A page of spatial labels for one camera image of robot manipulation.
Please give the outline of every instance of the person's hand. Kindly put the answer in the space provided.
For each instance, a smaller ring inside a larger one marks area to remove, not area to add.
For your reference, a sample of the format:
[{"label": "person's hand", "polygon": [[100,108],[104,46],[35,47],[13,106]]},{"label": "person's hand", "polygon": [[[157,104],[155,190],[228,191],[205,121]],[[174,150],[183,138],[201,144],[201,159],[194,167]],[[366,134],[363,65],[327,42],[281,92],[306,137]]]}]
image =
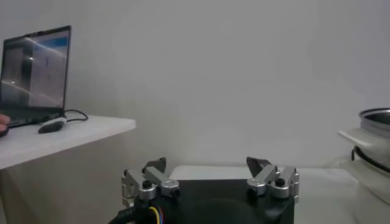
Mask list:
[{"label": "person's hand", "polygon": [[0,114],[0,131],[5,131],[7,129],[7,124],[11,121],[11,119],[4,115]]}]

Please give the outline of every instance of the laptop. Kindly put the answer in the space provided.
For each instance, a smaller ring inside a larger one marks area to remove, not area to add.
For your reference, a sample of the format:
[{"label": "laptop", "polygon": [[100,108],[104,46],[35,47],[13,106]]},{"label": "laptop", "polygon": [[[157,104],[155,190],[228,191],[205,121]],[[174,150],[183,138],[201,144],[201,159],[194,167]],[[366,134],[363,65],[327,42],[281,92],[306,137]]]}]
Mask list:
[{"label": "laptop", "polygon": [[36,124],[63,114],[71,27],[4,40],[0,113],[9,127]]}]

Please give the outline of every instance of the laptop screen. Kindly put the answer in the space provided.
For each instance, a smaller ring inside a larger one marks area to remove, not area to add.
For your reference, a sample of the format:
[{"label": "laptop screen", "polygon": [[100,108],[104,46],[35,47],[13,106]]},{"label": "laptop screen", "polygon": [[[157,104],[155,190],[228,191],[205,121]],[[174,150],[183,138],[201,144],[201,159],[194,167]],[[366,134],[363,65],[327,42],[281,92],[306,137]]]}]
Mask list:
[{"label": "laptop screen", "polygon": [[1,104],[63,108],[69,38],[61,29],[5,40]]}]

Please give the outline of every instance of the colored wire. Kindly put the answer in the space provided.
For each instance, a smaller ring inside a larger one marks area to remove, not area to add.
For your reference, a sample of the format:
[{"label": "colored wire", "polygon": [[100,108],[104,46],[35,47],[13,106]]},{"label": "colored wire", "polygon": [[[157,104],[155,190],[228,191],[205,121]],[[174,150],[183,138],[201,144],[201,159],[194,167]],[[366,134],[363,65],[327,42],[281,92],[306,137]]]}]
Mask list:
[{"label": "colored wire", "polygon": [[152,210],[154,212],[154,214],[156,215],[156,219],[157,219],[157,224],[160,224],[160,215],[158,214],[158,211],[155,207],[149,207],[150,210]]},{"label": "colored wire", "polygon": [[163,210],[161,210],[161,208],[158,208],[158,210],[160,211],[160,223],[161,224],[164,224],[164,213],[163,213]]}]

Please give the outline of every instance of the white table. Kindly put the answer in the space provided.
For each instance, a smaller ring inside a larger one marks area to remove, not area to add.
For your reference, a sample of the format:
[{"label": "white table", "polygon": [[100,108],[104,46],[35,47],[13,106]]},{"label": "white table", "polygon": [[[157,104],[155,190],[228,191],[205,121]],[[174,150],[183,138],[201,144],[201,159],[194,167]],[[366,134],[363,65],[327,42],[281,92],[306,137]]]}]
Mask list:
[{"label": "white table", "polygon": [[[135,128],[135,120],[89,116],[84,122],[71,122],[58,132],[39,135],[39,125],[10,129],[0,139],[0,169],[41,158]],[[5,224],[0,200],[0,224]]]},{"label": "white table", "polygon": [[[342,169],[298,169],[299,203],[296,224],[356,224],[353,201],[357,180]],[[176,180],[247,179],[247,167],[179,166],[171,176]]]}]

